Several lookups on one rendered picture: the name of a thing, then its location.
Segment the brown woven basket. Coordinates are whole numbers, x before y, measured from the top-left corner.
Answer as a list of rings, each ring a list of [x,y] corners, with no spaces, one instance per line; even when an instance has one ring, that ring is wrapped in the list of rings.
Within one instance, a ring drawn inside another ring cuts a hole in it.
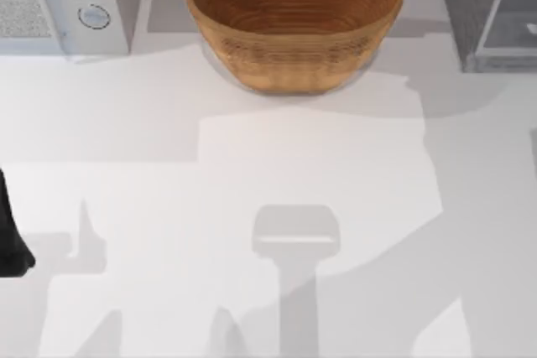
[[[373,57],[403,0],[186,0],[241,84],[275,95],[336,89]]]

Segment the pale microwave oven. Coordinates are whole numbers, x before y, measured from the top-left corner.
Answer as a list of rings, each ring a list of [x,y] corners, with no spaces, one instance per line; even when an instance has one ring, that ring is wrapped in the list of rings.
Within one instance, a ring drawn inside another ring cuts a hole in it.
[[[0,0],[0,55],[125,55],[131,50],[141,0]],[[111,23],[85,27],[78,9],[96,4]]]

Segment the round microwave knob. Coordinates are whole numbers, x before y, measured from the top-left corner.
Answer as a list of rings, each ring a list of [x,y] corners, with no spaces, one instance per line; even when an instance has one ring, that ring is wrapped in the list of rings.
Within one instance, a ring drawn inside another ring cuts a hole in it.
[[[111,23],[109,12],[96,4],[90,4],[83,8],[79,8],[77,15],[79,21],[89,29],[105,29]]]

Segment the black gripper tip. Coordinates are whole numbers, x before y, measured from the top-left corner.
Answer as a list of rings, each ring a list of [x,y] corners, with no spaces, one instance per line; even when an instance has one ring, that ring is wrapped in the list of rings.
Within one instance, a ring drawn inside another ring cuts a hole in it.
[[[21,278],[35,266],[36,259],[21,237],[0,169],[0,278]]]

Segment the grey cabinet with dark inside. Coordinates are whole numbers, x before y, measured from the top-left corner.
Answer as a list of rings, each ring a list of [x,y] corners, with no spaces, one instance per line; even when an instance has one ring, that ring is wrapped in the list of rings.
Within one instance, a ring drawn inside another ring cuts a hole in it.
[[[466,73],[537,73],[537,0],[445,0]]]

